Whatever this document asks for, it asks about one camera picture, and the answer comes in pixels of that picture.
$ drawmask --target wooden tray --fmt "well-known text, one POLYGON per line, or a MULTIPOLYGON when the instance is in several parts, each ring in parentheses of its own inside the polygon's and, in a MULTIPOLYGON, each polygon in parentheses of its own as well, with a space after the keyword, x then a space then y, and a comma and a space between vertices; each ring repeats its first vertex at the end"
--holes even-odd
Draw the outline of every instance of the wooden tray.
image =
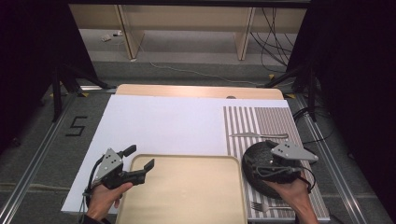
POLYGON ((117 224, 246 224, 239 161, 231 156, 138 155, 132 170, 155 159, 146 183, 123 196, 117 224))

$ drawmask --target fork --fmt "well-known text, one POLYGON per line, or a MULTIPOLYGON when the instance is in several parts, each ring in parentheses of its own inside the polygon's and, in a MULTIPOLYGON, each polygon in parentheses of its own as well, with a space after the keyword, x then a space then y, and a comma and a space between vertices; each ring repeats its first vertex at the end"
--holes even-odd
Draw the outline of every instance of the fork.
POLYGON ((292 210, 291 207, 287 206, 270 206, 266 203, 250 203, 250 207, 256 211, 266 213, 270 209, 287 209, 287 210, 292 210))

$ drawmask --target wire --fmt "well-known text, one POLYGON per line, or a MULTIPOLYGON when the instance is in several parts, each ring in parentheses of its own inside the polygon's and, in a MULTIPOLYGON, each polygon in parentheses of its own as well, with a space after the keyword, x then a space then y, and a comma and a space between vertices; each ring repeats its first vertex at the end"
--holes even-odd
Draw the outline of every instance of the wire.
MULTIPOLYGON (((314 108, 324 108, 323 106, 316 105, 314 108)), ((302 117, 306 112, 308 112, 309 107, 304 107, 303 109, 298 110, 293 114, 294 121, 297 121, 300 117, 302 117)))
POLYGON ((261 177, 269 177, 269 176, 273 176, 273 175, 278 175, 278 174, 282 174, 282 173, 284 173, 284 172, 287 172, 287 171, 289 171, 290 170, 290 167, 266 167, 266 166, 258 166, 257 168, 256 168, 256 171, 257 171, 257 174, 259 175, 259 176, 261 176, 261 177), (272 170, 275 170, 275 169, 280 169, 279 171, 276 171, 276 172, 273 172, 273 171, 268 171, 268 170, 266 170, 266 169, 272 169, 272 170), (268 174, 268 172, 271 172, 270 174, 268 174, 268 175, 264 175, 264 174, 262 174, 262 172, 265 172, 265 173, 267 173, 268 174))
POLYGON ((282 62, 280 59, 278 59, 278 58, 275 56, 275 54, 274 54, 273 52, 271 52, 269 49, 267 49, 267 48, 265 47, 265 43, 266 43, 266 42, 264 42, 264 45, 262 45, 262 43, 260 43, 260 41, 253 35, 253 33, 250 33, 250 34, 253 36, 254 40, 260 45, 260 47, 262 47, 262 53, 263 53, 264 51, 266 51, 274 60, 276 60, 276 61, 279 62, 280 64, 286 66, 286 64, 285 64, 284 62, 282 62))
POLYGON ((102 156, 93 166, 92 171, 91 171, 91 175, 90 175, 90 180, 88 181, 88 185, 87 188, 85 188, 84 192, 82 193, 82 197, 85 199, 85 203, 87 204, 87 207, 90 204, 90 200, 91 200, 91 193, 92 193, 92 180, 93 180, 93 175, 96 171, 97 166, 103 161, 103 158, 105 156, 102 156))
POLYGON ((286 34, 284 34, 284 35, 285 35, 285 37, 288 39, 288 41, 289 41, 289 43, 291 44, 291 46, 294 47, 294 45, 291 43, 289 37, 288 37, 286 34))
MULTIPOLYGON (((272 45, 272 44, 269 44, 268 42, 266 42, 265 40, 263 40, 263 39, 260 37, 260 34, 259 34, 259 33, 256 33, 256 36, 260 39, 260 41, 262 41, 263 43, 265 43, 265 45, 268 45, 268 46, 270 46, 270 47, 272 47, 272 48, 274 48, 274 49, 280 49, 280 47, 275 46, 275 45, 272 45)), ((283 50, 285 50, 285 51, 291 53, 291 50, 289 50, 289 49, 283 49, 283 50)))
POLYGON ((334 133, 334 129, 335 128, 333 128, 332 131, 324 138, 320 138, 320 139, 309 141, 309 142, 303 142, 303 144, 309 144, 309 143, 316 143, 316 142, 324 141, 324 140, 328 139, 330 136, 332 136, 332 134, 334 133))
POLYGON ((124 40, 121 40, 119 43, 117 43, 117 44, 110 44, 110 43, 108 43, 109 41, 106 41, 106 42, 104 42, 106 45, 108 45, 108 46, 117 46, 117 53, 121 56, 121 57, 123 57, 123 58, 126 58, 126 59, 128 59, 129 60, 129 58, 128 57, 125 57, 125 55, 123 55, 123 54, 121 54, 121 52, 120 52, 120 45, 122 45, 122 44, 125 44, 125 41, 124 40))
MULTIPOLYGON (((2 188, 10 188, 15 187, 17 184, 15 183, 0 183, 0 189, 2 188)), ((69 191, 70 188, 62 188, 62 187, 54 187, 42 184, 31 184, 29 185, 29 189, 42 189, 42 190, 53 190, 53 191, 69 191)))
POLYGON ((203 76, 203 77, 216 77, 216 78, 219 78, 219 79, 222 79, 224 81, 231 82, 231 83, 247 83, 247 84, 251 84, 251 85, 255 85, 255 86, 262 85, 261 83, 250 82, 250 81, 230 80, 230 79, 225 78, 225 77, 216 76, 216 75, 208 75, 208 74, 204 74, 204 73, 200 73, 200 72, 196 72, 196 71, 192 71, 192 70, 177 69, 177 68, 173 68, 173 67, 170 67, 170 66, 160 66, 160 65, 154 64, 150 59, 148 59, 148 62, 153 67, 160 68, 160 69, 170 69, 170 70, 177 71, 177 72, 194 73, 196 75, 203 76))
POLYGON ((84 215, 85 215, 85 197, 82 197, 81 205, 79 206, 78 215, 77 215, 77 223, 84 223, 84 215))
POLYGON ((312 175, 312 177, 314 178, 314 183, 313 183, 312 185, 311 185, 311 183, 309 183, 308 180, 305 180, 305 181, 308 183, 308 192, 311 192, 311 190, 312 190, 312 189, 315 187, 315 185, 317 184, 317 179, 315 178, 314 173, 313 173, 310 169, 308 169, 308 168, 306 168, 306 167, 303 167, 303 166, 299 166, 299 168, 305 169, 305 170, 308 171, 308 172, 312 175))
POLYGON ((280 51, 279 51, 279 49, 282 49, 282 51, 283 51, 283 54, 285 55, 285 57, 289 60, 289 58, 288 58, 288 56, 286 56, 286 53, 285 53, 285 51, 283 50, 283 48, 282 48, 282 45, 280 44, 280 42, 279 42, 279 40, 277 39, 277 37, 276 37, 276 30, 275 30, 275 21, 276 21, 276 8, 273 8, 273 20, 272 20, 272 24, 270 24, 270 22, 268 21, 268 17, 267 17, 267 15, 266 15, 266 13, 265 13, 265 10, 264 10, 264 8, 262 7, 262 14, 264 15, 264 18, 265 18, 265 20, 267 21, 267 24, 268 24, 268 27, 270 28, 270 33, 269 33, 269 35, 272 33, 273 34, 273 36, 274 36, 274 39, 275 39, 275 41, 276 41, 276 46, 280 46, 280 48, 276 48, 277 49, 277 52, 279 53, 279 56, 280 56, 280 60, 284 63, 284 64, 286 64, 285 63, 285 61, 283 60, 283 58, 282 58, 282 54, 280 53, 280 51))
MULTIPOLYGON (((264 55, 264 54, 263 54, 264 51, 267 51, 267 53, 270 54, 270 55, 273 54, 271 51, 269 51, 269 50, 266 49, 265 47, 262 47, 262 56, 264 55)), ((285 72, 281 72, 281 71, 276 71, 276 70, 269 69, 268 67, 266 67, 266 66, 264 65, 264 61, 263 61, 263 60, 262 60, 262 66, 263 66, 265 69, 267 69, 268 71, 271 71, 271 72, 285 73, 285 72)))

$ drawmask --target black object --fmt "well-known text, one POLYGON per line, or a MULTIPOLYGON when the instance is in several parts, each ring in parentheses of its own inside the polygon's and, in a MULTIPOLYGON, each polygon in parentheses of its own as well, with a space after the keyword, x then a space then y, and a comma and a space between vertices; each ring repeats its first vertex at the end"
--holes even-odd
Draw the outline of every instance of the black object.
POLYGON ((76 78, 110 87, 98 80, 66 2, 4 0, 0 21, 1 153, 20 137, 50 84, 54 120, 62 111, 60 81, 69 90, 75 88, 76 78))
POLYGON ((290 168, 300 167, 301 163, 294 160, 284 160, 271 153, 271 149, 277 143, 266 140, 249 147, 242 158, 242 170, 247 182, 259 193, 274 199, 281 199, 279 194, 266 185, 263 180, 276 182, 279 184, 291 183, 300 176, 300 170, 293 172, 290 168))
POLYGON ((102 184, 108 189, 116 189, 120 185, 131 182, 136 185, 144 184, 146 180, 146 173, 154 167, 154 159, 149 161, 143 170, 126 172, 122 171, 122 165, 109 175, 102 178, 102 184))
POLYGON ((308 88, 307 111, 313 121, 315 117, 315 94, 316 94, 316 72, 318 66, 325 60, 333 42, 333 34, 337 32, 337 24, 343 18, 339 7, 342 1, 312 0, 301 25, 299 34, 290 55, 286 73, 271 82, 257 86, 257 88, 272 88, 276 84, 290 78, 296 77, 292 89, 295 92, 303 92, 308 88))
POLYGON ((344 2, 351 6, 340 7, 317 77, 348 150, 396 222, 396 2, 344 2))

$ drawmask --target black plate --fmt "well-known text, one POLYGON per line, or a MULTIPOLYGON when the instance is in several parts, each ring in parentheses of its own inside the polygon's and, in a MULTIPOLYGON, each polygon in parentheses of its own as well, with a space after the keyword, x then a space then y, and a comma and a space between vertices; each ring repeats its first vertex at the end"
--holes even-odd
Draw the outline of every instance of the black plate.
MULTIPOLYGON (((267 184, 265 184, 262 180, 255 178, 253 176, 253 173, 249 166, 245 162, 245 157, 248 155, 256 164, 260 166, 299 166, 300 162, 299 161, 286 161, 282 160, 282 164, 274 164, 274 157, 273 154, 271 153, 271 147, 273 146, 271 144, 267 144, 267 142, 259 142, 251 147, 249 147, 242 159, 242 170, 245 175, 245 178, 247 182, 250 184, 251 187, 253 187, 255 190, 257 190, 259 193, 270 197, 274 199, 281 199, 279 194, 269 187, 267 184)), ((273 175, 271 177, 265 178, 265 180, 272 181, 272 182, 277 182, 277 183, 291 183, 297 178, 297 175, 300 173, 292 173, 292 175, 288 175, 286 173, 283 174, 278 174, 278 175, 273 175)))

